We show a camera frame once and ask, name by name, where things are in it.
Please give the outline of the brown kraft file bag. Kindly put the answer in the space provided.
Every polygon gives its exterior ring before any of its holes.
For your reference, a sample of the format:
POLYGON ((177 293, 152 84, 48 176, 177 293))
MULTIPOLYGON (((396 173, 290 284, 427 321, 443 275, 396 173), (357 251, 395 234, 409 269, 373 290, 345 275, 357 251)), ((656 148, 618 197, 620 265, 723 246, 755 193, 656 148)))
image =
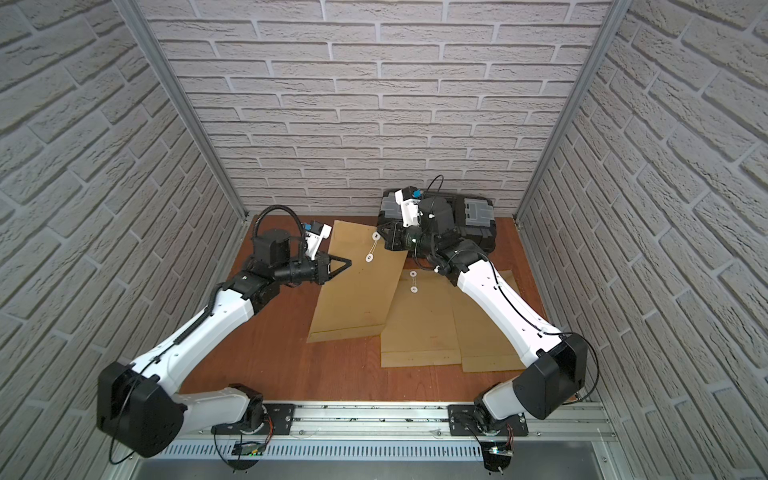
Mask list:
POLYGON ((352 266, 321 287, 307 341, 379 335, 407 253, 386 250, 375 227, 342 220, 332 226, 328 253, 351 259, 352 266))
POLYGON ((458 365, 453 286, 427 270, 405 270, 380 334, 383 368, 458 365))
POLYGON ((467 294, 456 288, 451 305, 465 373, 525 369, 506 336, 467 294))

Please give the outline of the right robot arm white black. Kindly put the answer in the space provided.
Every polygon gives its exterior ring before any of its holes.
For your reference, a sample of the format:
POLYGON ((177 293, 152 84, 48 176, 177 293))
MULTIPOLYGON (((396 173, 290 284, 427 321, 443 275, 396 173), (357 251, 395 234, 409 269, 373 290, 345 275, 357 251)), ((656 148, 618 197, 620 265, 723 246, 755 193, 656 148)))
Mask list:
POLYGON ((399 222, 380 226, 385 248, 407 251, 473 300, 498 327, 525 370, 516 378, 481 393, 472 413, 484 432, 497 431, 514 416, 546 419, 575 401, 585 387, 588 355, 594 352, 582 335, 544 320, 502 278, 488 254, 456 231, 428 233, 399 222))

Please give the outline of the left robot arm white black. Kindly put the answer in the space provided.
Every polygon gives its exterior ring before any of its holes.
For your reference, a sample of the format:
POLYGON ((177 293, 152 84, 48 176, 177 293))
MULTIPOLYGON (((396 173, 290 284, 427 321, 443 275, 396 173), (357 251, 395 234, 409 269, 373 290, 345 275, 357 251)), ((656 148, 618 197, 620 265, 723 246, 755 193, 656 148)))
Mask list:
POLYGON ((304 282, 323 285, 352 262, 320 249, 331 226, 295 223, 295 236, 281 229, 260 230, 270 206, 256 219, 252 253, 231 279, 217 284, 202 311, 168 338, 132 362, 113 362, 97 381, 96 427, 113 443, 148 458, 165 450, 178 436, 212 429, 250 434, 274 426, 262 395, 242 384, 218 391, 183 395, 187 376, 241 325, 251 320, 282 287, 304 282))

